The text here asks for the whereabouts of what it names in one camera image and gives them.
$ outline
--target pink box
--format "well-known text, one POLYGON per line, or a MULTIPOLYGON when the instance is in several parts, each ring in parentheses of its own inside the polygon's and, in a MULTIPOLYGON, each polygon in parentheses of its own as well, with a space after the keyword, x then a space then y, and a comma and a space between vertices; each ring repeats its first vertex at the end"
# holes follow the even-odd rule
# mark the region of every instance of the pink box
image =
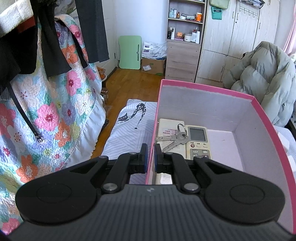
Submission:
MULTIPOLYGON (((289 160, 271 122, 250 95, 218 87, 162 80, 152 147, 160 118, 205 126, 212 159, 278 185, 286 203, 278 222, 296 233, 296 185, 289 160)), ((155 176, 153 148, 146 184, 155 176)))

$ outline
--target green pouch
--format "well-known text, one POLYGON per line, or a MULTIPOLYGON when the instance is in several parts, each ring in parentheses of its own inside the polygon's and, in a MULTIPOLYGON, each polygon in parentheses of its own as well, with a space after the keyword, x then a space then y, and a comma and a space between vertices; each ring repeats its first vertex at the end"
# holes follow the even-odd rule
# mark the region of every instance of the green pouch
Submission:
POLYGON ((227 9, 230 0, 210 0, 210 5, 222 9, 227 9))
POLYGON ((222 20, 222 9, 217 7, 212 8, 212 19, 222 20))

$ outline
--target key ring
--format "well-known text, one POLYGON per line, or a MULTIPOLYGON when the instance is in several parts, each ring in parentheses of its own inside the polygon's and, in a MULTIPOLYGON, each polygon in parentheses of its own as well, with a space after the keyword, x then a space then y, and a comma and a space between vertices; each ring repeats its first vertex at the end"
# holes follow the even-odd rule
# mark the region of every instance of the key ring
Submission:
POLYGON ((181 123, 177 125, 178 132, 181 132, 179 126, 182 126, 183 127, 184 132, 185 132, 185 135, 187 135, 187 130, 185 129, 185 126, 183 124, 181 124, 181 123))

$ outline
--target paper label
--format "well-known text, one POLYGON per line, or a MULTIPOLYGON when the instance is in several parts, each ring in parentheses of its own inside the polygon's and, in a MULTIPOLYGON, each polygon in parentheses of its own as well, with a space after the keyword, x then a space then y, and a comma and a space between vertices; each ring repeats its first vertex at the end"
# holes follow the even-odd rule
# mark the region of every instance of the paper label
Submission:
POLYGON ((150 70, 150 69, 151 69, 150 65, 143 66, 144 71, 147 71, 147 70, 150 70))

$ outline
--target wooden shelf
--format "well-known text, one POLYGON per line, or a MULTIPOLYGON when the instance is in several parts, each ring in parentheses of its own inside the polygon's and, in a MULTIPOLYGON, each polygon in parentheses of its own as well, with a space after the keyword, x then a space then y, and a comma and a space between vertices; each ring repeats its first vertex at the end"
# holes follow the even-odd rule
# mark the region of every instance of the wooden shelf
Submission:
POLYGON ((167 41, 171 41, 171 42, 178 42, 178 43, 184 43, 184 44, 193 44, 193 45, 198 45, 200 46, 200 44, 196 44, 194 42, 186 42, 186 41, 180 41, 180 40, 175 40, 175 39, 167 39, 167 41))
POLYGON ((183 21, 183 22, 189 22, 189 23, 203 24, 202 22, 193 21, 193 20, 186 20, 186 19, 179 19, 179 18, 168 18, 168 20, 177 20, 177 21, 183 21))
POLYGON ((200 4, 204 4, 205 2, 201 2, 201 1, 197 1, 197 0, 172 0, 175 2, 196 2, 196 3, 200 3, 200 4))

